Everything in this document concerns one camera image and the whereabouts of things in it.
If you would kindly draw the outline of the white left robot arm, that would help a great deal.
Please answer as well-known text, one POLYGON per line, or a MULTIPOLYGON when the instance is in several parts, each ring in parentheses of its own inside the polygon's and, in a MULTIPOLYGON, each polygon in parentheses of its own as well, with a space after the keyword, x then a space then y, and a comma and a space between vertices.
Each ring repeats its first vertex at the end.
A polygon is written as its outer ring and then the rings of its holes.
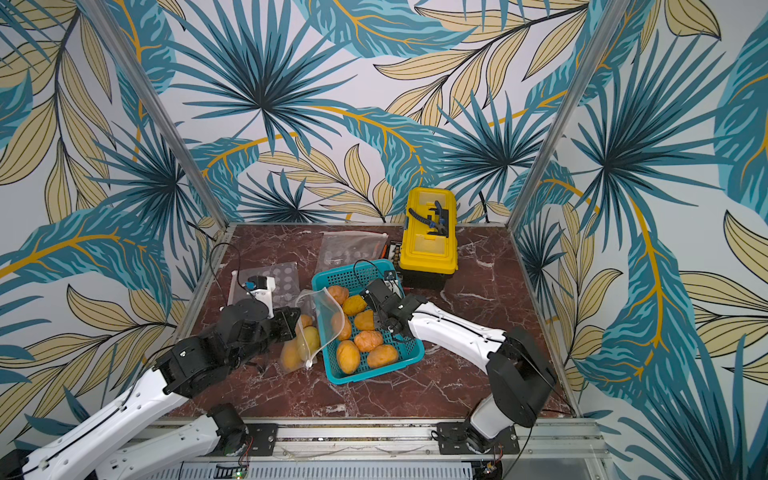
POLYGON ((57 440, 1 459, 3 479, 86 479, 146 426, 225 380, 252 358, 293 340, 301 310, 246 299, 217 323, 162 351, 126 392, 57 440))

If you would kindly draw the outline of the teal plastic basket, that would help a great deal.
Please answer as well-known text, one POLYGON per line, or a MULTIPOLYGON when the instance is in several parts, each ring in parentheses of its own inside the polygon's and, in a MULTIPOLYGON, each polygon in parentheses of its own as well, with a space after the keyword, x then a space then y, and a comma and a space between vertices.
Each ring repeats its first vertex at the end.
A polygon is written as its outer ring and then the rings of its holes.
MULTIPOLYGON (((393 264, 386 259, 357 261, 352 265, 316 273, 312 278, 312 289, 316 291, 332 285, 339 285, 347 288, 351 295, 361 294, 370 282, 375 279, 383 279, 383 273, 386 270, 395 270, 393 264)), ((378 369, 369 369, 367 365, 368 354, 362 353, 361 363, 357 371, 352 375, 345 375, 338 367, 336 358, 336 349, 341 341, 335 340, 322 353, 328 380, 335 385, 362 382, 396 370, 404 369, 423 359, 425 348, 421 340, 405 339, 402 336, 395 336, 386 331, 383 331, 382 335, 383 344, 392 345, 398 350, 398 361, 378 369)))

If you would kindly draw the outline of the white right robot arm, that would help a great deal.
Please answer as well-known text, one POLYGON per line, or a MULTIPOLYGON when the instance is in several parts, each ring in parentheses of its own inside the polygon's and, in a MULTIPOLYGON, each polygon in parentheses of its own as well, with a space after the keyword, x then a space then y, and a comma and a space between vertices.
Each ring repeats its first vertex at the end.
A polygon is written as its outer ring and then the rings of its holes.
POLYGON ((511 426, 532 428, 557 376, 548 355, 524 329, 504 331, 451 314, 417 294, 400 296, 380 279, 362 291, 385 330, 438 345, 487 375, 491 394, 465 421, 467 437, 489 442, 511 426))

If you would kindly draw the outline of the yellow potato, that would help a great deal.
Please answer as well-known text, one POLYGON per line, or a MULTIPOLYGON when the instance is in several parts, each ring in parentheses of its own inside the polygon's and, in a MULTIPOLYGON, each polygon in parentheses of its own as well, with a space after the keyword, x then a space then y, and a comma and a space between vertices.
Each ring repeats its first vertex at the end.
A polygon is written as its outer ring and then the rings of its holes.
POLYGON ((342 304, 342 310, 347 317, 354 317, 368 308, 368 305, 361 295, 348 297, 342 304))
POLYGON ((302 359, 299 339, 294 338, 283 344, 280 352, 279 366, 284 373, 290 373, 300 369, 304 365, 302 359))

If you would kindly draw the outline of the greenish potato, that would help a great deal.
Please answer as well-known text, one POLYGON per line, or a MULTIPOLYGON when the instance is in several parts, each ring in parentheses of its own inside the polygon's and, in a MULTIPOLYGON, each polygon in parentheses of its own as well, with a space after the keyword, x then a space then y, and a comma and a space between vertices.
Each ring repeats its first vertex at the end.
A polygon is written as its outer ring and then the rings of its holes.
POLYGON ((302 327, 297 334, 302 359, 310 361, 320 349, 320 337, 318 329, 314 326, 302 327))

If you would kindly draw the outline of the yellow potato top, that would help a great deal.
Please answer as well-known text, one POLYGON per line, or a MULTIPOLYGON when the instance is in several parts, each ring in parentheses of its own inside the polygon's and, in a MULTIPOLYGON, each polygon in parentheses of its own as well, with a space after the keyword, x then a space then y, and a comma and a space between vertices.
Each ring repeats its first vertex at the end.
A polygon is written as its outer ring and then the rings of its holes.
POLYGON ((304 365, 302 359, 299 339, 294 338, 283 344, 280 352, 279 366, 284 373, 290 373, 300 369, 304 365))

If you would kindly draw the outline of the clear zipper bag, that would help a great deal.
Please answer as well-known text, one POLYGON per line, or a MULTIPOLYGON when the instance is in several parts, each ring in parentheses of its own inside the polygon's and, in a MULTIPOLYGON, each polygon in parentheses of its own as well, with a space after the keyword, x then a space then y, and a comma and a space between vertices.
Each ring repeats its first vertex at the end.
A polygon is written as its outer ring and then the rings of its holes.
POLYGON ((289 306, 298 312, 292 327, 294 337, 286 341, 278 365, 284 373, 309 369, 322 351, 338 340, 346 328, 347 317, 329 288, 302 291, 289 306))

